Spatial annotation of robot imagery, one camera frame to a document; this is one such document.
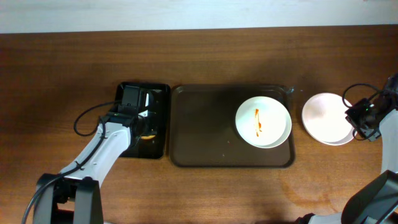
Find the yellow green sponge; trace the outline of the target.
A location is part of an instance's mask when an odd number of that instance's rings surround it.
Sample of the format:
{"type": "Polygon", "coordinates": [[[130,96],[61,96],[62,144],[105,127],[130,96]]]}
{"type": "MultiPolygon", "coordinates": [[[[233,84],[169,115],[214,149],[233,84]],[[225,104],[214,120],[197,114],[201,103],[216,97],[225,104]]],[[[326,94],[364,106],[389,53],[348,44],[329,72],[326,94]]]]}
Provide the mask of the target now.
{"type": "Polygon", "coordinates": [[[150,140],[150,139],[153,139],[154,137],[155,137],[155,135],[141,136],[141,139],[143,139],[143,140],[150,140]]]}

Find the cream plate with ketchup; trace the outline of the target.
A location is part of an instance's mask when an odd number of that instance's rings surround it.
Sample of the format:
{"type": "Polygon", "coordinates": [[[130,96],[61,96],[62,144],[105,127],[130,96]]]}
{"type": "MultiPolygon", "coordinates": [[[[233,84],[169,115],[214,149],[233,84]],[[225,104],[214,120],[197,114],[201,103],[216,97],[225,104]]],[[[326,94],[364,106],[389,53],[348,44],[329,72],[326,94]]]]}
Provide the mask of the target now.
{"type": "Polygon", "coordinates": [[[235,126],[248,144],[268,149],[288,139],[292,119],[288,109],[279,101],[267,96],[255,96],[239,106],[235,126]]]}

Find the pink plate with ketchup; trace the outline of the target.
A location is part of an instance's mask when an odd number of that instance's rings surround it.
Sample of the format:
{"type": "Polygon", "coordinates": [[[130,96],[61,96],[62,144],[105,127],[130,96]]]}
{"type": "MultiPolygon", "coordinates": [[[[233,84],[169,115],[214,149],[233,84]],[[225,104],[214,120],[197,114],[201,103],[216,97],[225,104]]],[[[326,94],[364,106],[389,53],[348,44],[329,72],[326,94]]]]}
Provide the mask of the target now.
{"type": "Polygon", "coordinates": [[[333,142],[353,137],[354,128],[346,120],[347,109],[340,95],[319,93],[304,104],[302,122],[314,139],[333,142]]]}

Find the white plate with ketchup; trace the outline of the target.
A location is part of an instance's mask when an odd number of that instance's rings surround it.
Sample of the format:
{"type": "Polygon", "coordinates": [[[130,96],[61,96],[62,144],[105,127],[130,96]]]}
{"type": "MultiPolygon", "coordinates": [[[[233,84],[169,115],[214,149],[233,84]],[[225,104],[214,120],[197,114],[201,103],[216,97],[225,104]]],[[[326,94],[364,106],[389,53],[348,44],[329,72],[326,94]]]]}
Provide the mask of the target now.
{"type": "Polygon", "coordinates": [[[322,141],[320,139],[315,138],[316,141],[318,141],[318,142],[320,142],[322,144],[329,145],[329,146],[341,146],[341,145],[349,143],[353,139],[354,139],[354,137],[346,137],[346,138],[340,139],[338,141],[330,142],[330,141],[322,141]]]}

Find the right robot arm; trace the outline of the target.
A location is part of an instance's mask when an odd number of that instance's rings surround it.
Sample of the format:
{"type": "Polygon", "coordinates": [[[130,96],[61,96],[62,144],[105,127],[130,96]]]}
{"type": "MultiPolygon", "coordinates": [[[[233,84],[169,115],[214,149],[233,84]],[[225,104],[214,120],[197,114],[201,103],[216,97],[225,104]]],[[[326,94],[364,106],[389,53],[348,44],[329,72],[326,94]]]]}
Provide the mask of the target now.
{"type": "Polygon", "coordinates": [[[353,195],[341,213],[308,213],[296,219],[299,224],[397,223],[397,75],[345,111],[346,120],[361,141],[382,139],[381,174],[353,195]]]}

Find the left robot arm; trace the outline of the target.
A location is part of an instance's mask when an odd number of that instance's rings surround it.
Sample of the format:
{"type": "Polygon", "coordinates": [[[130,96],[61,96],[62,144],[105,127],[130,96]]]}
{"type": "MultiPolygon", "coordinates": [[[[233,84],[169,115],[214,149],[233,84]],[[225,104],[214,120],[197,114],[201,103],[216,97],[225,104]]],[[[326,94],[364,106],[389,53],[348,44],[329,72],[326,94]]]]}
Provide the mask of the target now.
{"type": "Polygon", "coordinates": [[[104,223],[101,185],[117,159],[150,132],[155,105],[148,88],[124,85],[111,109],[98,118],[91,141],[57,174],[43,174],[22,216],[34,223],[104,223]]]}

